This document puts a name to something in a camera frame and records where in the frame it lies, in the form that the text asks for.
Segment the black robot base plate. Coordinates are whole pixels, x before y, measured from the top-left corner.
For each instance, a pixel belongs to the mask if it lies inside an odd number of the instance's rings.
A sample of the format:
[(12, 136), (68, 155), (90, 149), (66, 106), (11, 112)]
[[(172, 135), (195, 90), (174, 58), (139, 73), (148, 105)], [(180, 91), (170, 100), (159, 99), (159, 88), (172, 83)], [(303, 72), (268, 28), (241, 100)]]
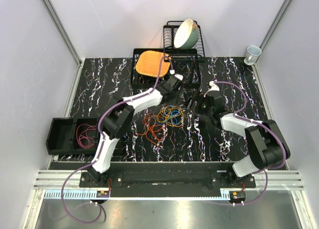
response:
[(112, 188), (133, 184), (172, 185), (186, 184), (208, 186), (210, 188), (256, 187), (254, 177), (249, 174), (238, 178), (231, 171), (233, 162), (112, 162), (105, 173), (90, 175), (91, 169), (81, 173), (81, 188), (102, 188), (111, 183)]

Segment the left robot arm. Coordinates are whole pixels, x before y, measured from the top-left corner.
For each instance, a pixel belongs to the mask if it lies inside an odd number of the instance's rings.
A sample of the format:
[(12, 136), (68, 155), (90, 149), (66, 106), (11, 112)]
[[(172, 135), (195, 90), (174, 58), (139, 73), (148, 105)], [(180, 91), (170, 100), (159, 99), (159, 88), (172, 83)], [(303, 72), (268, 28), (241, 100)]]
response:
[(157, 82), (153, 87), (139, 94), (115, 99), (100, 118), (98, 131), (100, 140), (91, 166), (88, 168), (90, 181), (97, 187), (107, 183), (106, 172), (118, 141), (126, 134), (133, 116), (145, 109), (158, 106), (173, 99), (180, 89), (183, 76), (172, 75), (168, 81)]

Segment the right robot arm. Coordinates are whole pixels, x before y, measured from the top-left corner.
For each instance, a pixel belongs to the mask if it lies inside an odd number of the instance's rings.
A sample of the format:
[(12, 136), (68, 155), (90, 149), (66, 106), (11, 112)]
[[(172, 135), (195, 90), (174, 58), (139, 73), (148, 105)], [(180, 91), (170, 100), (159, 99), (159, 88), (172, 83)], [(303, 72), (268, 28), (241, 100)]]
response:
[(244, 177), (251, 173), (283, 167), (291, 156), (274, 120), (255, 121), (227, 111), (218, 90), (194, 92), (184, 104), (188, 109), (208, 117), (216, 128), (246, 139), (249, 155), (235, 162), (226, 175), (231, 187), (240, 186)]

